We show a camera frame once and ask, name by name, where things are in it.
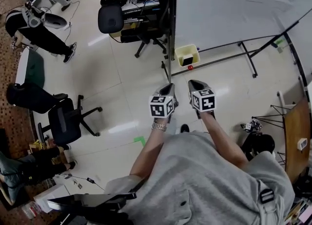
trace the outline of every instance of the white device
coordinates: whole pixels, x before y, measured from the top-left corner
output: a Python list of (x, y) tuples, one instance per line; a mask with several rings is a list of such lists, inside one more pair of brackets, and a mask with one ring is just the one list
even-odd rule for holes
[(176, 107), (175, 85), (173, 83), (158, 88), (149, 98), (150, 115), (153, 118), (167, 118)]
[(33, 13), (31, 13), (30, 10), (24, 7), (21, 9), (21, 13), (23, 15), (25, 22), (29, 27), (35, 28), (42, 23), (41, 19), (37, 18)]
[(308, 145), (308, 140), (306, 138), (301, 138), (297, 143), (297, 149), (302, 151)]
[(204, 82), (189, 80), (191, 105), (199, 112), (215, 109), (215, 94)]

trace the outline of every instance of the black bag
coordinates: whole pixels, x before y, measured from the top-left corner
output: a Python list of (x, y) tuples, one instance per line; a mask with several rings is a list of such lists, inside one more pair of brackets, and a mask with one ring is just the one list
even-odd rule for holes
[(250, 161), (263, 151), (273, 153), (275, 149), (275, 142), (270, 135), (262, 134), (261, 132), (252, 132), (246, 138), (244, 144), (241, 146), (241, 149)]

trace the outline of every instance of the white box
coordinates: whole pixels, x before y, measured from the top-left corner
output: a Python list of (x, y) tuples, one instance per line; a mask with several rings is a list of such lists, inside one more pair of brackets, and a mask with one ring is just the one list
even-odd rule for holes
[(40, 206), (43, 212), (49, 213), (52, 209), (50, 209), (47, 200), (69, 195), (70, 194), (68, 193), (65, 185), (59, 184), (35, 196), (34, 200)]

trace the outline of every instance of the small basket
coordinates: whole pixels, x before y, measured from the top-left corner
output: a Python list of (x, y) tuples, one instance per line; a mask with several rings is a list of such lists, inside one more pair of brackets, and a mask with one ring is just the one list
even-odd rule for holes
[[(193, 62), (183, 65), (185, 56), (192, 56)], [(194, 44), (175, 49), (175, 59), (177, 59), (180, 67), (187, 67), (200, 62), (199, 52)]]

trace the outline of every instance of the hand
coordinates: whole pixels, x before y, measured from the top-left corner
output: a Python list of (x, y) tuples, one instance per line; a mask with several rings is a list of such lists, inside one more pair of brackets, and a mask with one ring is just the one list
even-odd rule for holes
[(19, 46), (20, 43), (23, 41), (24, 36), (23, 36), (22, 33), (20, 33), (19, 31), (17, 31), (17, 32), (15, 33), (15, 37), (17, 37), (17, 40), (16, 40), (16, 42), (15, 42), (15, 46)]

